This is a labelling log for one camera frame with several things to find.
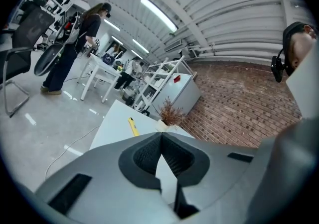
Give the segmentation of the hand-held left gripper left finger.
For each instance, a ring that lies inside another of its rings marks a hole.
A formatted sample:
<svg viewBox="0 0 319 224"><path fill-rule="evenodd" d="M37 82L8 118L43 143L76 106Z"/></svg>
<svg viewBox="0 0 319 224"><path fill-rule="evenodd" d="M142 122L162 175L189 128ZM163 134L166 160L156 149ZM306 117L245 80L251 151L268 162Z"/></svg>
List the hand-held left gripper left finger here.
<svg viewBox="0 0 319 224"><path fill-rule="evenodd" d="M51 175L36 195L80 224L174 224L155 176L161 134L96 147Z"/></svg>

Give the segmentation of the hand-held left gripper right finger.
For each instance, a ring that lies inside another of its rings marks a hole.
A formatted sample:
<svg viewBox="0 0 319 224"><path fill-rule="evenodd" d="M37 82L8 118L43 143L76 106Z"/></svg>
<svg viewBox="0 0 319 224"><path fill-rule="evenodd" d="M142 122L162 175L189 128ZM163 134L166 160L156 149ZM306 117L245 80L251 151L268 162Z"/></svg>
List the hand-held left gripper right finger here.
<svg viewBox="0 0 319 224"><path fill-rule="evenodd" d="M177 178L173 210L189 223L243 224L256 183L248 171L254 148L163 133L161 153Z"/></svg>

